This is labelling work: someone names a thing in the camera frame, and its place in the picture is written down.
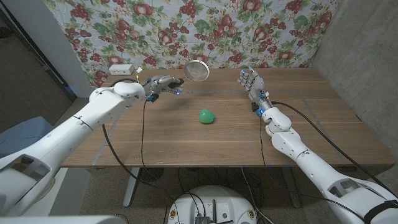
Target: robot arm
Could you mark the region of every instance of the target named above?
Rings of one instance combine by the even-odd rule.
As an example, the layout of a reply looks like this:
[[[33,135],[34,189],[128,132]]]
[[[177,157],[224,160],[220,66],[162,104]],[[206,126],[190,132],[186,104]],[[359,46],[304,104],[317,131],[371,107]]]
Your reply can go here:
[[[253,111],[269,123],[266,132],[272,138],[272,145],[296,162],[325,198],[348,207],[369,223],[396,223],[398,199],[380,185],[340,174],[311,151],[291,128],[290,119],[273,107],[257,72],[242,71],[238,82],[248,91]],[[363,223],[342,206],[328,203],[341,222]]]
[[[51,188],[62,162],[99,126],[141,100],[180,93],[183,80],[156,76],[147,83],[98,88],[90,102],[35,144],[0,159],[0,216],[22,215]]]

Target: blue cloth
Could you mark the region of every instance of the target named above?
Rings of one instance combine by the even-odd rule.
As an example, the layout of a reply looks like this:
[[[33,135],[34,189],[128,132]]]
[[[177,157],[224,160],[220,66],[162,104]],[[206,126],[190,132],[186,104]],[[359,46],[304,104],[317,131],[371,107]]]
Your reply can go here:
[[[30,146],[53,129],[43,117],[38,116],[0,133],[0,158]]]

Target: floral fabric backdrop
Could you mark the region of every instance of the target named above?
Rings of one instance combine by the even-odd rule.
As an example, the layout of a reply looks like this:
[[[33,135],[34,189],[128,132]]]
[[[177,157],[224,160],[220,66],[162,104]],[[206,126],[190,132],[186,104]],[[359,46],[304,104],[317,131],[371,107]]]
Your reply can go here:
[[[114,63],[307,67],[340,0],[43,0],[93,86]]]

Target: concrete wall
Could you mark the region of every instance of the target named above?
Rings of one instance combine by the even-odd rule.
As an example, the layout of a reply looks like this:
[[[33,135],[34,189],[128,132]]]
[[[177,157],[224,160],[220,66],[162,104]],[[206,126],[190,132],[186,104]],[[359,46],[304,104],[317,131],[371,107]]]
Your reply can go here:
[[[43,0],[2,0],[77,97],[93,88],[58,22]]]
[[[397,24],[395,0],[342,0],[312,63],[396,160]],[[397,166],[380,177],[398,192]]]

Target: white box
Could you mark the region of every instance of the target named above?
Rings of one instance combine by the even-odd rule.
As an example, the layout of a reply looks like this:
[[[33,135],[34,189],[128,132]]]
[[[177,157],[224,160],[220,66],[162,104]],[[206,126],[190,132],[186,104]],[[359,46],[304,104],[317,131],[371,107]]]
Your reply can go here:
[[[132,65],[112,65],[109,71],[112,75],[131,75],[134,67]]]

